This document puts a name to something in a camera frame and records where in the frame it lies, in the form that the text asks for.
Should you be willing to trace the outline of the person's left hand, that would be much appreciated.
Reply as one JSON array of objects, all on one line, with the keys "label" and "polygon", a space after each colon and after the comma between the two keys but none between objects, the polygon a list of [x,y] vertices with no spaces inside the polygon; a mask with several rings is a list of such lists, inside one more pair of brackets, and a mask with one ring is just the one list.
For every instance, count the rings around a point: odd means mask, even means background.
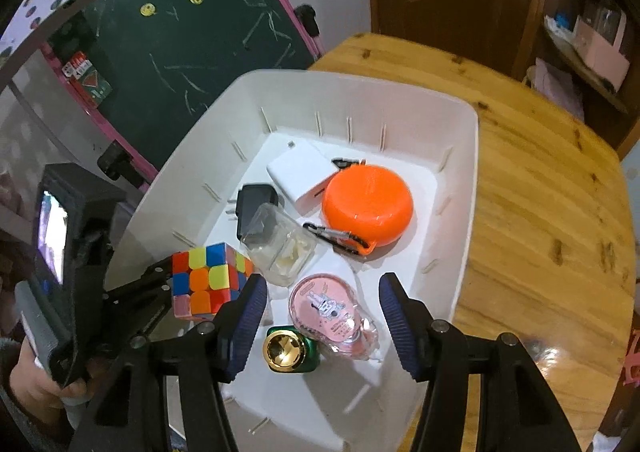
[{"label": "person's left hand", "polygon": [[54,429],[61,420],[63,401],[90,399],[98,390],[111,363],[102,358],[91,359],[86,365],[87,378],[61,387],[43,368],[36,365],[36,356],[28,339],[23,339],[17,365],[12,368],[9,386],[17,404],[45,428]]}]

